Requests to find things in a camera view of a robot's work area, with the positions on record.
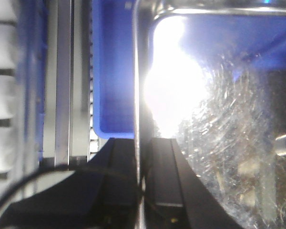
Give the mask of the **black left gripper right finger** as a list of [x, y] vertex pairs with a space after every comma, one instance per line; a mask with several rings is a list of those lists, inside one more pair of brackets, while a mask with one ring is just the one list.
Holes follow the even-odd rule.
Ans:
[[145, 191], [149, 229], [241, 227], [196, 176], [175, 139], [151, 139]]

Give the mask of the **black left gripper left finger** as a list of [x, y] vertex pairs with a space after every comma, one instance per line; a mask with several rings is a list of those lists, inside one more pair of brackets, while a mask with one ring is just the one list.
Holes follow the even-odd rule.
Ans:
[[87, 168], [8, 207], [4, 226], [16, 229], [132, 229], [136, 212], [134, 142], [110, 139]]

